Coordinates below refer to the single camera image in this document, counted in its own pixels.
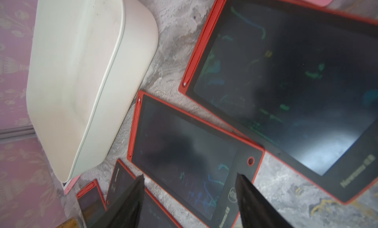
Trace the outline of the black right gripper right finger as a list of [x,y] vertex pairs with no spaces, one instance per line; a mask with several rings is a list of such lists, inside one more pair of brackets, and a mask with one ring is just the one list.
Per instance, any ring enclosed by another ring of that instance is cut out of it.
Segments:
[[243,174],[237,174],[235,189],[244,228],[292,228]]

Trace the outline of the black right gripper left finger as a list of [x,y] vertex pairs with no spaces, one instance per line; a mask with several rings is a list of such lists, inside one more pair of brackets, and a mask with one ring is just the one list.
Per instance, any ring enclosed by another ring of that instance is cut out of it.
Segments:
[[120,198],[93,225],[94,228],[137,228],[143,208],[145,179],[138,176]]

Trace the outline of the pink writing tablet rainbow screen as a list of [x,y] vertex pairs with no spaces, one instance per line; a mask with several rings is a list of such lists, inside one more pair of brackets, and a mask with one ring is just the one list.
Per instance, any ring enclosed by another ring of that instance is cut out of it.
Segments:
[[72,190],[72,188],[75,186],[75,184],[79,180],[79,178],[80,178],[80,175],[78,175],[77,177],[69,180],[66,183],[63,183],[64,195],[67,195]]

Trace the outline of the red black newsmy tablet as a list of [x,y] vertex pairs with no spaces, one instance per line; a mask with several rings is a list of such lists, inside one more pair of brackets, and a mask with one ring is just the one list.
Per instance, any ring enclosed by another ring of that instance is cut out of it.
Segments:
[[95,179],[81,189],[76,198],[87,228],[91,228],[96,221],[105,214],[106,206],[102,191]]
[[179,91],[343,204],[378,179],[378,23],[215,0]]

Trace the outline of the red black Newsmy tablet top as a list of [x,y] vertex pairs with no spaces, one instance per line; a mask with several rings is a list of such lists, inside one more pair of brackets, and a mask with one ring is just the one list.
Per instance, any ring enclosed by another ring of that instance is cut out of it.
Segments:
[[91,228],[96,221],[105,214],[106,206],[102,191],[95,179],[81,189],[76,198],[87,228]]

